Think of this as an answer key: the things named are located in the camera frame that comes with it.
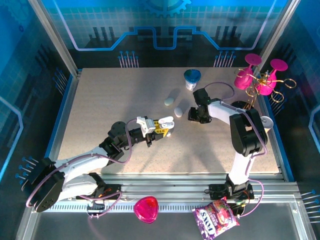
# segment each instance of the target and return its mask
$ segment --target wooden table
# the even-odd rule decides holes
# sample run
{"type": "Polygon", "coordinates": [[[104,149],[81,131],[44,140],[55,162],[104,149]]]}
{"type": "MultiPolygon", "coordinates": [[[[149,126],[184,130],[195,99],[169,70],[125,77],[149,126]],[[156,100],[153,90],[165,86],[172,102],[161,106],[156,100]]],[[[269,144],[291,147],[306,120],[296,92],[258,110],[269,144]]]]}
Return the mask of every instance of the wooden table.
{"type": "MultiPolygon", "coordinates": [[[[74,102],[62,140],[58,159],[70,158],[98,146],[108,135],[113,123],[127,122],[137,116],[159,119],[174,116],[175,127],[170,137],[133,147],[126,165],[112,164],[101,173],[227,173],[231,170],[235,150],[230,127],[218,119],[209,124],[187,120],[190,107],[196,107],[192,92],[185,87],[184,72],[188,68],[85,68],[76,90],[74,102]],[[164,100],[174,97],[171,106],[164,100]],[[181,118],[174,108],[181,107],[181,118]]],[[[211,82],[233,86],[235,68],[197,68],[202,77],[196,89],[211,82]]],[[[225,85],[207,88],[211,98],[227,98],[232,91],[225,85]]],[[[246,101],[244,91],[235,89],[232,100],[246,101]]],[[[271,144],[268,154],[255,160],[251,172],[278,173],[271,144]]]]}

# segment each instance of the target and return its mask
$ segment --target enclosure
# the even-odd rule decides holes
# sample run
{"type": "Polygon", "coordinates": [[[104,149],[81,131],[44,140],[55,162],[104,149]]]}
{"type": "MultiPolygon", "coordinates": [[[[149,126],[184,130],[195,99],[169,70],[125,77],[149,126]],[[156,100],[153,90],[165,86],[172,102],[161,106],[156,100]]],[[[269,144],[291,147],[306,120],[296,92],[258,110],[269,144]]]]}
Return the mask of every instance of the enclosure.
{"type": "Polygon", "coordinates": [[[3,239],[203,239],[192,209],[212,202],[204,191],[223,184],[235,160],[228,124],[188,117],[193,93],[204,87],[211,99],[241,101],[273,122],[263,130],[267,154],[250,169],[264,193],[251,182],[245,212],[261,204],[217,239],[320,238],[318,9],[318,0],[0,0],[3,239]],[[191,69],[201,74],[193,91],[186,88],[191,69]],[[242,88],[244,71],[258,84],[276,72],[276,85],[270,94],[242,88]],[[108,214],[88,218],[88,201],[75,198],[81,194],[41,213],[26,207],[22,186],[34,163],[91,151],[114,123],[138,116],[173,116],[174,128],[151,145],[133,144],[127,164],[89,170],[121,185],[108,214]],[[159,203],[153,224],[134,214],[146,196],[159,203]]]}

